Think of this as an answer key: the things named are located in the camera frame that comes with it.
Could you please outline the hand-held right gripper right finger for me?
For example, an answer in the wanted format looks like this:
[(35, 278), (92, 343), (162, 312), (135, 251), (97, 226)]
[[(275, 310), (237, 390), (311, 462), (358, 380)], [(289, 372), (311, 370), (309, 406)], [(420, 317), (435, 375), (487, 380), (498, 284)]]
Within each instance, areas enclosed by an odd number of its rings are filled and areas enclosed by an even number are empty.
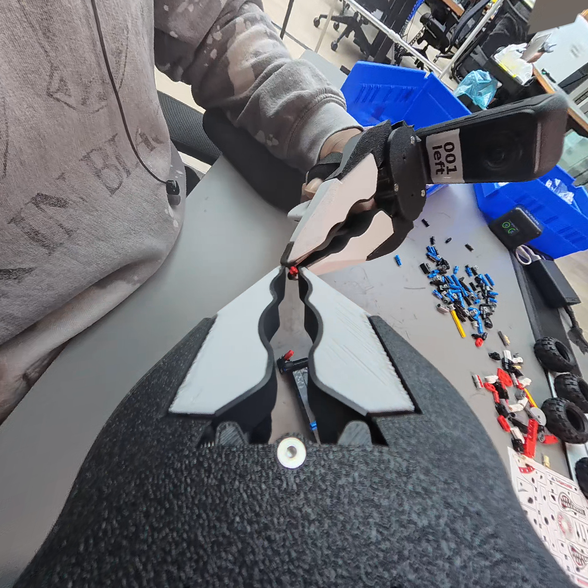
[(379, 417), (412, 415), (417, 405), (369, 313), (308, 269), (299, 270), (304, 327), (312, 345), (307, 393), (322, 445), (335, 445), (350, 423), (368, 444), (386, 445)]

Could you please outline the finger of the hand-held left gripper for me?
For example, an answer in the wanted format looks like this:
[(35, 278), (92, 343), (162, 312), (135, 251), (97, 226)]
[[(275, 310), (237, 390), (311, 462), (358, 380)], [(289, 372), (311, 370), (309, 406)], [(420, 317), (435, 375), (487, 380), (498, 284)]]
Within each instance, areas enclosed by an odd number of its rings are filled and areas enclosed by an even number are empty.
[(283, 266), (296, 266), (327, 244), (331, 231), (346, 220), (354, 205), (376, 192), (375, 158), (363, 158), (343, 179), (324, 181), (303, 213), (281, 257)]
[(339, 230), (327, 245), (301, 261), (299, 268), (323, 275), (358, 265), (367, 261), (394, 232), (392, 218), (384, 211), (363, 212), (353, 216), (351, 221), (351, 225)]

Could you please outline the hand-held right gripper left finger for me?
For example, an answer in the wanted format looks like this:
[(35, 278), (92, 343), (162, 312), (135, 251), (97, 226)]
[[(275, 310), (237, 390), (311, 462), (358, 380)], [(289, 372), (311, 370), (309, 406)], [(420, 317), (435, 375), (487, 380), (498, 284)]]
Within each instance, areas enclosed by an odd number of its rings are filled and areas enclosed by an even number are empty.
[(169, 413), (236, 422), (252, 443), (272, 432), (277, 378), (271, 340), (280, 326), (286, 283), (283, 266), (225, 305), (178, 388)]

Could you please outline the grey black toy brick chassis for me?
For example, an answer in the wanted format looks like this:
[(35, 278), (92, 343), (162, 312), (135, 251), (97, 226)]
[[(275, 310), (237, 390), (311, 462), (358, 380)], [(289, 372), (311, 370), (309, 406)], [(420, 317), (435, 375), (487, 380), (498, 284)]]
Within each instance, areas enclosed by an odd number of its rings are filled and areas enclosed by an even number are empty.
[(296, 390), (296, 400), (303, 417), (303, 422), (306, 425), (306, 430), (315, 438), (315, 442), (319, 443), (318, 426), (308, 397), (308, 358), (296, 359), (294, 358), (294, 354), (290, 361), (285, 362), (282, 359), (283, 355), (276, 360), (277, 370), (293, 383)]

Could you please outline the person's left forearm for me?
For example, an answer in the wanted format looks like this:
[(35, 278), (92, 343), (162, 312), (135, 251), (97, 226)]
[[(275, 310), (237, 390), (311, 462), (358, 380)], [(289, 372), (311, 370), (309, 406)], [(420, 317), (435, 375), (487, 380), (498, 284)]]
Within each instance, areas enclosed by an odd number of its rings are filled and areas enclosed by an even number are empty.
[(307, 172), (336, 132), (362, 127), (314, 64), (293, 59), (261, 1), (155, 1), (155, 64), (276, 158)]

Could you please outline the grey desk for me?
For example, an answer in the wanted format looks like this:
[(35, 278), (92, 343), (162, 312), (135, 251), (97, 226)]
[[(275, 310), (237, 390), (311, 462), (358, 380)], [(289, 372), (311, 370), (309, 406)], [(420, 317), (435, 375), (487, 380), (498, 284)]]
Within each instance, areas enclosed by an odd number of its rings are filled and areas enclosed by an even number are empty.
[[(574, 587), (523, 511), (463, 395), (472, 340), (402, 284), (392, 255), (318, 275), (369, 313), (417, 405), (316, 443), (278, 372), (272, 432), (169, 408), (215, 315), (282, 266), (291, 223), (229, 169), (185, 198), (160, 269), (77, 336), (1, 426), (1, 585), (10, 587)], [(286, 278), (275, 362), (308, 357)]]

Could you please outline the teal plastic bag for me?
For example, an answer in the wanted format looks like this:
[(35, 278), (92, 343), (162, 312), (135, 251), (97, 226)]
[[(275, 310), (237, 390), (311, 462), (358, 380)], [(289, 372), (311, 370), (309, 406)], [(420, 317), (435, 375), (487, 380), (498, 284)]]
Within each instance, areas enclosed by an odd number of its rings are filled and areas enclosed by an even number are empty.
[(453, 91), (453, 95), (462, 101), (469, 100), (470, 105), (478, 109), (487, 109), (495, 98), (500, 82), (486, 70), (469, 72)]

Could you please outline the black power bank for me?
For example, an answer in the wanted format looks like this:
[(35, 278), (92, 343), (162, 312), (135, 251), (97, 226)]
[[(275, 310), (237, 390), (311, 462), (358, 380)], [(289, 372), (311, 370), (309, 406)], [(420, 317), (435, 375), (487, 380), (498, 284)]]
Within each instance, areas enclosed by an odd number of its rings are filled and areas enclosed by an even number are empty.
[(539, 220), (520, 205), (492, 219), (488, 228), (511, 252), (521, 245), (527, 245), (543, 233), (543, 225)]

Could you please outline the white plastic bag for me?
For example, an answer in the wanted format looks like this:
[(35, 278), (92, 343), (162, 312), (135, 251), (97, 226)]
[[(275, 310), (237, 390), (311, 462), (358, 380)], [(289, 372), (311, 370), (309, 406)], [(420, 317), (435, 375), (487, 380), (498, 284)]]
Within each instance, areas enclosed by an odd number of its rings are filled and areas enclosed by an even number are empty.
[(533, 77), (533, 64), (524, 57), (526, 50), (527, 45), (525, 43), (511, 44), (501, 48), (492, 56), (492, 60), (497, 66), (520, 85), (528, 83)]

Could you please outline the blue plastic bin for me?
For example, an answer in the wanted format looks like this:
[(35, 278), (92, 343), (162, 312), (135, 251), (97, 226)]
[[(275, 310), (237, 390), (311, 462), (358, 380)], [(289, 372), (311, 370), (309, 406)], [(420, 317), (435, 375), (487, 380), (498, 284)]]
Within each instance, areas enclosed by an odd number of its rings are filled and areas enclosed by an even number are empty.
[(587, 249), (587, 192), (560, 166), (529, 182), (476, 183), (478, 208), (487, 220), (520, 206), (542, 227), (530, 246), (553, 259)]
[(435, 74), (400, 66), (357, 62), (341, 91), (364, 127), (389, 120), (420, 129), (470, 114)]

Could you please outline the pile of blue black pins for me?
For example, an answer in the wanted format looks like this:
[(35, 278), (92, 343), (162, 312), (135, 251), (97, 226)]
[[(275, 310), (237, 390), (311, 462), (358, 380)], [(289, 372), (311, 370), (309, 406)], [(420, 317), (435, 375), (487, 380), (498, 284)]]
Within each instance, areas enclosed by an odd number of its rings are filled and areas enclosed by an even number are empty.
[(494, 328), (493, 317), (498, 307), (498, 292), (494, 280), (476, 265), (452, 265), (431, 239), (425, 250), (426, 260), (419, 268), (436, 299), (436, 309), (450, 315), (454, 309), (465, 330), (466, 337), (484, 336)]

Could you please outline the black power adapter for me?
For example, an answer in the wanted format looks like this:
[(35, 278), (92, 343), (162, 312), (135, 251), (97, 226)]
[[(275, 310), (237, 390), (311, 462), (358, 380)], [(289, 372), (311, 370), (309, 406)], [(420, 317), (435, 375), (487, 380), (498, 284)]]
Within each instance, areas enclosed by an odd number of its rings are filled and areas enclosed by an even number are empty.
[(581, 303), (577, 293), (555, 261), (548, 259), (532, 261), (526, 266), (526, 272), (537, 286), (548, 307), (560, 309)]

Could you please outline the small black clip microphone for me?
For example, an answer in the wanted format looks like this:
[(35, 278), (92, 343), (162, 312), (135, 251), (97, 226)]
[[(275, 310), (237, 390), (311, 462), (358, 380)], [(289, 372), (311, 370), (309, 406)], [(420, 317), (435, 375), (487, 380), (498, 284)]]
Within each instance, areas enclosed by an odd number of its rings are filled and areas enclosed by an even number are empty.
[(118, 86), (116, 84), (115, 78), (114, 78), (114, 74), (111, 68), (111, 64), (109, 62), (109, 58), (108, 58), (108, 54), (107, 54), (107, 47), (106, 47), (106, 43), (105, 43), (105, 38), (104, 38), (104, 34), (102, 31), (102, 26), (100, 23), (100, 19), (99, 19), (99, 13), (98, 13), (98, 8), (96, 5), (95, 1), (90, 1), (90, 5), (91, 5), (91, 10), (92, 10), (92, 15), (93, 15), (93, 20), (95, 22), (95, 27), (96, 27), (96, 32), (98, 34), (98, 39), (99, 39), (99, 46), (100, 46), (100, 50), (102, 53), (102, 58), (105, 64), (105, 68), (107, 71), (107, 77), (109, 79), (112, 91), (114, 93), (114, 98), (118, 107), (118, 111), (119, 111), (119, 115), (121, 118), (121, 122), (123, 125), (123, 129), (125, 131), (125, 135), (127, 138), (127, 141), (129, 143), (129, 146), (137, 160), (137, 162), (140, 164), (140, 166), (154, 179), (156, 180), (159, 184), (164, 185), (165, 189), (166, 189), (166, 195), (168, 197), (168, 203), (171, 206), (178, 206), (181, 202), (181, 197), (180, 197), (180, 187), (179, 187), (179, 183), (176, 180), (172, 180), (172, 179), (167, 179), (167, 180), (163, 180), (161, 178), (159, 178), (153, 171), (150, 170), (150, 168), (146, 165), (146, 163), (143, 161), (143, 159), (141, 158), (138, 149), (132, 139), (130, 130), (129, 130), (129, 126), (128, 126), (128, 122), (126, 120), (126, 116), (123, 110), (123, 105), (122, 105), (122, 101), (121, 101), (121, 97), (119, 95), (119, 91), (118, 91)]

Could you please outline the white sticker sheet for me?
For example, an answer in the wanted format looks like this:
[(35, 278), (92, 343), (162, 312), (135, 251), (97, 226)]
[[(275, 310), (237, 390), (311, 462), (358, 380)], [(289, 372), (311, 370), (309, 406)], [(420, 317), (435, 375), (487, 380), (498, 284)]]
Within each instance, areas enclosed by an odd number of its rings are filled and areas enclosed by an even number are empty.
[(587, 587), (587, 500), (575, 482), (509, 448), (511, 482), (544, 546), (573, 584)]

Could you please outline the grey patterned sweatshirt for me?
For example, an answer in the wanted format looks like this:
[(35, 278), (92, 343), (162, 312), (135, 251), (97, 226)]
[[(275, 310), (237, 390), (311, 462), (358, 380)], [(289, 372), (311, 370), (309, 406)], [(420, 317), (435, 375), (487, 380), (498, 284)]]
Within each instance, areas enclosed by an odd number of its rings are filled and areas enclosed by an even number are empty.
[(182, 226), (155, 86), (153, 1), (1, 1), (1, 421), (77, 334), (145, 283)]

